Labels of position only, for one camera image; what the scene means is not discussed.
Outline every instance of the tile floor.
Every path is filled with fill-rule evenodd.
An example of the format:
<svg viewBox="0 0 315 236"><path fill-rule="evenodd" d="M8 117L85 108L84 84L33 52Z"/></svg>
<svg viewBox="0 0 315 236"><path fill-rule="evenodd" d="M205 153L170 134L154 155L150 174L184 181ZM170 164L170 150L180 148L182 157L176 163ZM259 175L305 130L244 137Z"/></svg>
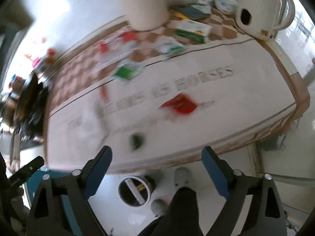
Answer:
<svg viewBox="0 0 315 236"><path fill-rule="evenodd" d="M232 169L240 169L246 175L252 175L247 147L223 154L220 158L226 160ZM185 164L184 166L193 173L199 207L199 224L202 232L206 234L220 213L225 199L215 190L201 161ZM157 183L151 201L161 198L168 204L171 202L175 194L173 183L175 168L144 173L144 175L151 176ZM150 209L151 201L146 206L132 208L119 199L117 187L124 176L126 175L105 176L96 195L89 199L89 203L107 233L110 233L111 229L114 228L114 236L135 236L155 218ZM241 232L250 200L251 196L248 196L232 235L238 235Z"/></svg>

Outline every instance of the screw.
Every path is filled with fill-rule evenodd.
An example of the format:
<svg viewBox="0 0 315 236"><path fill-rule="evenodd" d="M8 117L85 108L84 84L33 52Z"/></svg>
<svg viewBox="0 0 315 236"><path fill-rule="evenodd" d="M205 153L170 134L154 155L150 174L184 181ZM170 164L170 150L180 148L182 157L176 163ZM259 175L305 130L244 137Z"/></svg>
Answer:
<svg viewBox="0 0 315 236"><path fill-rule="evenodd" d="M241 176L241 175L243 174L243 172L240 171L240 170L233 170L233 174L234 174L235 176Z"/></svg>
<svg viewBox="0 0 315 236"><path fill-rule="evenodd" d="M49 179L49 178L50 178L50 175L49 175L49 174L45 174L45 175L43 175L43 177L42 177L43 180L47 180L47 179Z"/></svg>
<svg viewBox="0 0 315 236"><path fill-rule="evenodd" d="M269 174L265 174L264 177L265 177L265 179L268 179L268 180L272 179L272 177Z"/></svg>
<svg viewBox="0 0 315 236"><path fill-rule="evenodd" d="M73 176L78 176L80 174L81 174L81 170L74 170L74 171L72 171L72 175Z"/></svg>

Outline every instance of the gray shoe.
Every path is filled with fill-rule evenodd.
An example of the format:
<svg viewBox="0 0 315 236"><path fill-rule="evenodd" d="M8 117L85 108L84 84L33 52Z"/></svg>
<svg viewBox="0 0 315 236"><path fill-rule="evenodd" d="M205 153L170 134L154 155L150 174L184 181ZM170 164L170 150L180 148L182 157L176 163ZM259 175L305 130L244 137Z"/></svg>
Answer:
<svg viewBox="0 0 315 236"><path fill-rule="evenodd" d="M167 204L161 199L155 199L151 202L151 211L156 218L164 216L167 210Z"/></svg>
<svg viewBox="0 0 315 236"><path fill-rule="evenodd" d="M174 172L175 189L178 190L182 187L193 189L192 187L193 176L188 168L177 168Z"/></svg>

